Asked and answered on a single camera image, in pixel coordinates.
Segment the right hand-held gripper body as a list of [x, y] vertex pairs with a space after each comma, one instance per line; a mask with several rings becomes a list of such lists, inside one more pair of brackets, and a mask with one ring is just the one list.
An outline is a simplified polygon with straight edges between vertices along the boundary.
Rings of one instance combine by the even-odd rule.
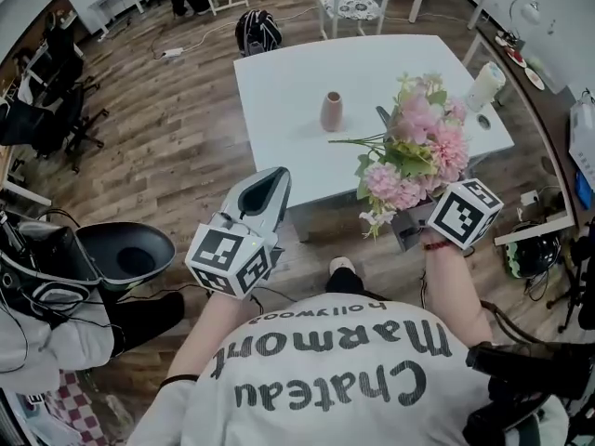
[[424, 228], [433, 228], [457, 247], [466, 250], [488, 231], [503, 202], [478, 178], [451, 183], [442, 195], [429, 197], [391, 221], [403, 251], [420, 241]]

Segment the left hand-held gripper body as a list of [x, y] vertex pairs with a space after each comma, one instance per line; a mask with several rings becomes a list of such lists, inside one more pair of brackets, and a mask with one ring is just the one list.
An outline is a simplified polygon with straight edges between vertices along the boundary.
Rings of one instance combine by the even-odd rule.
[[229, 190], [219, 210], [198, 226], [185, 257], [201, 287], [244, 299], [269, 278], [283, 252], [276, 230], [290, 191], [285, 167], [259, 171]]

